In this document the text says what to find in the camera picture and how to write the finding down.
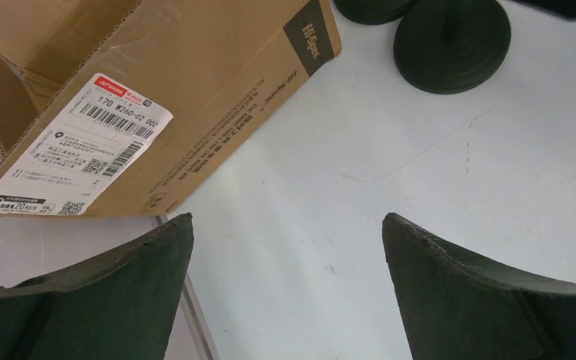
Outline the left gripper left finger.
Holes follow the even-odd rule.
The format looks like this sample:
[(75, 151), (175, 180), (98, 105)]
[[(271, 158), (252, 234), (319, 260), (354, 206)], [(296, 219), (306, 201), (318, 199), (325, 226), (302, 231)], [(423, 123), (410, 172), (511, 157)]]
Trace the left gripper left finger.
[(190, 214), (0, 286), (0, 359), (163, 359), (194, 246)]

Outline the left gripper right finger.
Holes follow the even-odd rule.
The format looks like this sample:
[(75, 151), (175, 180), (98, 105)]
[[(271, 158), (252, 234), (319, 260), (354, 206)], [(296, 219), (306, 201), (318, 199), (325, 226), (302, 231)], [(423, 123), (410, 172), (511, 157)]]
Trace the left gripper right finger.
[(576, 359), (576, 283), (497, 262), (395, 213), (382, 242), (414, 359)]

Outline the brown cardboard box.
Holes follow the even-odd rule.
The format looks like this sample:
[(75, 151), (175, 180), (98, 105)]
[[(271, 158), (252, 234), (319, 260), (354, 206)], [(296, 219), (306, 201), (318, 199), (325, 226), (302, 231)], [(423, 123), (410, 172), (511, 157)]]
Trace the brown cardboard box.
[(0, 216), (165, 215), (340, 54), (329, 1), (0, 1)]

